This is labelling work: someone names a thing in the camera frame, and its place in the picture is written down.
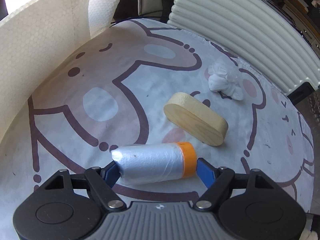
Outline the plastic film roll orange end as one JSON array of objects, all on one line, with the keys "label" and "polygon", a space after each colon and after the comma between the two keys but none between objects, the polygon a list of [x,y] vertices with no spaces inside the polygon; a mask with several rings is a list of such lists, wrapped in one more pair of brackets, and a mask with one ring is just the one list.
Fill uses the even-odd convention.
[{"label": "plastic film roll orange end", "polygon": [[111,151],[124,185],[144,185],[195,175],[197,155],[189,142],[123,146]]}]

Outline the white ribbed suitcase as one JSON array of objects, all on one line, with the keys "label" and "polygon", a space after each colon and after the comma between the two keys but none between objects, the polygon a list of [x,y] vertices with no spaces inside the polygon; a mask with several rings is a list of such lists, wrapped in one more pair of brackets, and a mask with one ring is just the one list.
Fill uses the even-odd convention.
[{"label": "white ribbed suitcase", "polygon": [[168,22],[230,49],[293,103],[319,89],[319,57],[265,0],[174,0]]}]

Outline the cartoon bear bedsheet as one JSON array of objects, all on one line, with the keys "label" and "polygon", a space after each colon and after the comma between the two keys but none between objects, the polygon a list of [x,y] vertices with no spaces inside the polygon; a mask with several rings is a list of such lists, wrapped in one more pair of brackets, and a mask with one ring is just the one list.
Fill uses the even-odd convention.
[{"label": "cartoon bear bedsheet", "polygon": [[[226,56],[244,99],[208,86],[208,67]],[[228,123],[212,147],[170,122],[163,107],[177,92]],[[304,210],[311,207],[314,153],[304,117],[257,70],[215,42],[152,20],[131,20],[74,52],[29,97],[1,142],[1,216],[56,170],[81,173],[111,161],[119,146],[191,142],[200,157],[236,172],[262,169]]]}]

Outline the white cloth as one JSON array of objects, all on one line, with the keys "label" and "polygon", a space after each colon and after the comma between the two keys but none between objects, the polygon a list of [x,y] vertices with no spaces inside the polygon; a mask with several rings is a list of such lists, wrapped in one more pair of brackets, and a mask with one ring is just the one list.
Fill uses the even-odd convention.
[{"label": "white cloth", "polygon": [[226,56],[217,58],[208,67],[208,86],[212,92],[221,92],[234,100],[244,99],[241,77],[236,65]]}]

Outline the oval wooden block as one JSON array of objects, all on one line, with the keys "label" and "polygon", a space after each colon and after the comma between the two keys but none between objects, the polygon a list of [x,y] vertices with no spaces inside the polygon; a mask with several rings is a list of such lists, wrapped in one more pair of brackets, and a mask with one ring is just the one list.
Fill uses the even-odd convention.
[{"label": "oval wooden block", "polygon": [[208,106],[187,93],[175,93],[163,107],[164,114],[199,141],[209,146],[223,144],[227,121]]}]

